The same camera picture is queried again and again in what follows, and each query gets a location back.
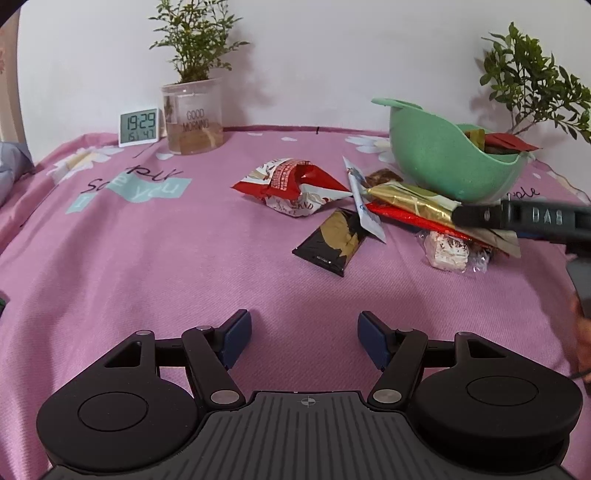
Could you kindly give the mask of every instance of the blue gripper pad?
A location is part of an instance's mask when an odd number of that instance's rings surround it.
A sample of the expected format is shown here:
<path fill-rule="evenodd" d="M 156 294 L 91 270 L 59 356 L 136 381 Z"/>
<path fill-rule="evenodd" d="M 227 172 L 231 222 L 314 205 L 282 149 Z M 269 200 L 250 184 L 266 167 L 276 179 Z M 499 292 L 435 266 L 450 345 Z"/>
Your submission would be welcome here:
<path fill-rule="evenodd" d="M 252 318 L 250 312 L 246 312 L 228 330 L 224 338 L 223 348 L 217 355 L 220 362 L 227 370 L 230 370 L 240 354 L 251 340 Z"/>
<path fill-rule="evenodd" d="M 363 313 L 357 320 L 357 337 L 374 365 L 384 371 L 392 359 L 386 336 Z"/>

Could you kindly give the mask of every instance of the metal pivot screw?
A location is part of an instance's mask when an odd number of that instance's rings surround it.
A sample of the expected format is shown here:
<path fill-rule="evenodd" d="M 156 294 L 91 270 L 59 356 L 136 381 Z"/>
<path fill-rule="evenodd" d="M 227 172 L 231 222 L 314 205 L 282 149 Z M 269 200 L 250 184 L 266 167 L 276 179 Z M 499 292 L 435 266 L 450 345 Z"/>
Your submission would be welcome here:
<path fill-rule="evenodd" d="M 402 399 L 402 395 L 397 390 L 384 388 L 374 393 L 374 400 L 380 403 L 396 403 Z"/>
<path fill-rule="evenodd" d="M 234 392 L 234 390 L 218 390 L 212 393 L 212 402 L 218 405 L 229 405 L 237 402 L 240 399 L 240 395 Z"/>

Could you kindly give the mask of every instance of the green bowl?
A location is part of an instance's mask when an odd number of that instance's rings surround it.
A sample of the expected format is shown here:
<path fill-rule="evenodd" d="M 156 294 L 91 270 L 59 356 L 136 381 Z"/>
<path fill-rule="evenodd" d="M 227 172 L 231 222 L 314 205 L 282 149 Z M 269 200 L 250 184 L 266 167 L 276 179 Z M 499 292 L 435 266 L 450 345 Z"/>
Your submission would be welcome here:
<path fill-rule="evenodd" d="M 464 134 L 475 125 L 455 125 L 420 106 L 376 98 L 389 106 L 392 153 L 420 187 L 463 203 L 495 202 L 515 184 L 529 153 L 489 155 Z"/>

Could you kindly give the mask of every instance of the crosshair mark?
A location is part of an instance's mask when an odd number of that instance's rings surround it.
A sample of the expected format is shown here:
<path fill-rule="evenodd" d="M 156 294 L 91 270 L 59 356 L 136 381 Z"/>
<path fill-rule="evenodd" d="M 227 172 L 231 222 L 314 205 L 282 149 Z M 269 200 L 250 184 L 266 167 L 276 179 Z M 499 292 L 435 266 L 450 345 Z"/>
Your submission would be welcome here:
<path fill-rule="evenodd" d="M 310 408 L 310 407 L 312 407 L 316 403 L 316 400 L 314 400 L 311 397 L 306 397 L 306 398 L 303 398 L 302 400 L 300 400 L 300 403 L 302 405 Z"/>

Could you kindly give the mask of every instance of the snack package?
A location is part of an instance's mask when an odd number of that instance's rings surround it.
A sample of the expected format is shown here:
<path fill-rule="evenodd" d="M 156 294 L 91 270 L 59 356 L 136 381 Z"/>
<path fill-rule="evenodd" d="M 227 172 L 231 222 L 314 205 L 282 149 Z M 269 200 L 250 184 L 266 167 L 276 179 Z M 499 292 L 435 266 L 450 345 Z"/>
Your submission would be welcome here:
<path fill-rule="evenodd" d="M 516 135 L 503 133 L 487 134 L 485 136 L 485 150 L 490 148 L 504 150 L 504 153 L 533 152 L 540 149 L 539 147 L 524 142 Z"/>
<path fill-rule="evenodd" d="M 292 217 L 311 215 L 329 202 L 352 195 L 320 167 L 294 158 L 265 163 L 232 188 Z"/>
<path fill-rule="evenodd" d="M 377 185 L 366 192 L 382 202 L 464 233 L 474 240 L 501 250 L 507 255 L 516 258 L 521 257 L 519 240 L 515 232 L 455 227 L 452 222 L 452 211 L 460 205 L 459 202 L 420 187 L 397 181 Z"/>
<path fill-rule="evenodd" d="M 466 235 L 465 233 L 458 232 L 457 230 L 449 228 L 448 226 L 442 225 L 440 223 L 424 219 L 423 217 L 415 215 L 414 213 L 407 212 L 406 210 L 402 210 L 401 208 L 397 208 L 392 205 L 388 205 L 387 203 L 373 201 L 368 203 L 366 207 L 370 212 L 375 213 L 376 215 L 390 218 L 408 225 L 413 225 L 419 227 L 421 230 L 431 230 L 438 233 L 443 233 L 444 235 L 449 235 L 466 242 L 474 241 L 473 238 L 471 238 L 469 235 Z"/>
<path fill-rule="evenodd" d="M 347 168 L 347 177 L 349 178 L 349 184 L 351 186 L 351 192 L 353 193 L 353 199 L 355 200 L 355 206 L 357 213 L 359 214 L 359 222 L 361 227 L 366 231 L 375 235 L 382 242 L 386 243 L 386 234 L 382 228 L 382 222 L 379 217 L 371 213 L 365 206 L 361 191 L 365 191 L 363 185 L 365 184 L 365 178 L 361 171 L 353 165 L 349 160 L 343 157 L 345 167 Z"/>
<path fill-rule="evenodd" d="M 423 231 L 418 235 L 432 267 L 438 270 L 485 273 L 492 250 L 439 232 Z"/>
<path fill-rule="evenodd" d="M 464 133 L 470 139 L 470 141 L 478 147 L 479 150 L 484 151 L 486 132 L 482 128 L 477 130 L 468 130 Z"/>
<path fill-rule="evenodd" d="M 344 277 L 366 236 L 357 213 L 337 209 L 292 253 Z"/>
<path fill-rule="evenodd" d="M 365 177 L 364 186 L 366 188 L 371 188 L 381 185 L 382 183 L 388 183 L 392 180 L 400 182 L 403 181 L 402 177 L 400 177 L 396 172 L 393 172 L 389 168 L 382 168 L 381 170 L 374 171 L 373 173 L 367 175 Z"/>

